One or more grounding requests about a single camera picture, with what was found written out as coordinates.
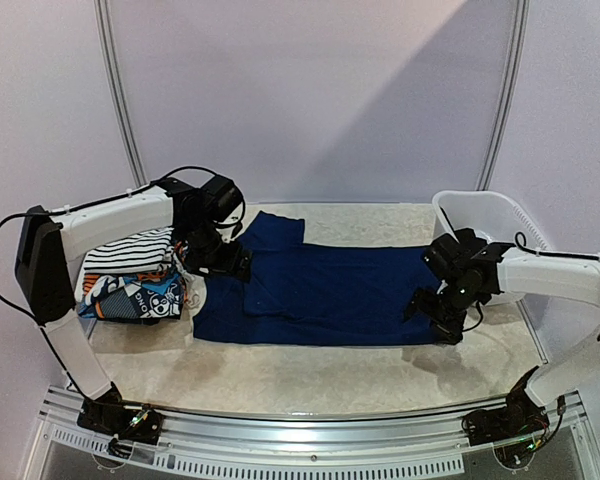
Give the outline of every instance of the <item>stack of folded clothes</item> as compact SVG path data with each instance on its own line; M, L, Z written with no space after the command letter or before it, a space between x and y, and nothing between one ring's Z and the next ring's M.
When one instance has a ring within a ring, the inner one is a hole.
M89 252L82 265L78 314L143 325L180 318L187 289L176 268L171 235L171 228L150 230Z

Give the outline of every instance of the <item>metal base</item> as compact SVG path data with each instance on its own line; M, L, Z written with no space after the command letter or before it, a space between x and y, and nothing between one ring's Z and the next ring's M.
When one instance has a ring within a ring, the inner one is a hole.
M105 453L110 437L76 426L81 404L72 392L50 389L25 478L42 478L49 450L57 444L93 454L101 464L106 459L112 468L120 465ZM563 430L573 428L583 439L577 459L586 471L583 478L600 478L597 449L578 395L569 395L567 404ZM135 444L127 464L218 480L463 478L456 475L467 472L467 456L488 452L493 457L493 445L470 447L462 417L476 408L502 405L494 400L355 421L247 420L162 411L166 418L158 445ZM555 411L549 415L554 421Z

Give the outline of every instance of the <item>white backdrop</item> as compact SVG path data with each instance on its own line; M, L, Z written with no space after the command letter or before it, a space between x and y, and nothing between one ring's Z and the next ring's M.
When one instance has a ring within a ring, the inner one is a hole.
M515 3L111 2L145 169L208 165L249 201L473 189Z
M0 0L0 219L133 186L93 2ZM23 305L20 223L0 233L0 290ZM21 478L40 405L60 368L34 323L0 303L0 480Z
M555 248L600 251L600 0L531 2L491 188L518 200ZM537 330L553 357L600 309L552 300ZM580 389L600 446L600 379Z

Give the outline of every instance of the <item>folded clothing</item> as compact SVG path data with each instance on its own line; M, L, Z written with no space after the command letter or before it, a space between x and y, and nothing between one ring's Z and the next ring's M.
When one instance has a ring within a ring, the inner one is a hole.
M424 247L340 248L303 243L304 221L260 213L240 237L252 278L206 280L196 338L242 344L399 346L436 341L422 314L404 323L418 287L439 286Z
M121 276L85 274L83 295L78 307L83 318L150 325L161 318L180 318L186 287L175 269Z
M172 228L160 228L107 243L85 255L86 273L120 275L164 272L173 266Z

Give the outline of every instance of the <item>navy blue t-shirt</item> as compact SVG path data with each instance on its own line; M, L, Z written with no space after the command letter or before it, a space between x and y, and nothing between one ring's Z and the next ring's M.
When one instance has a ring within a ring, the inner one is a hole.
M206 279L194 337L214 342L400 346L436 341L421 313L403 323L418 287L440 282L424 247L341 248L303 243L304 220L259 213L240 236L251 282Z

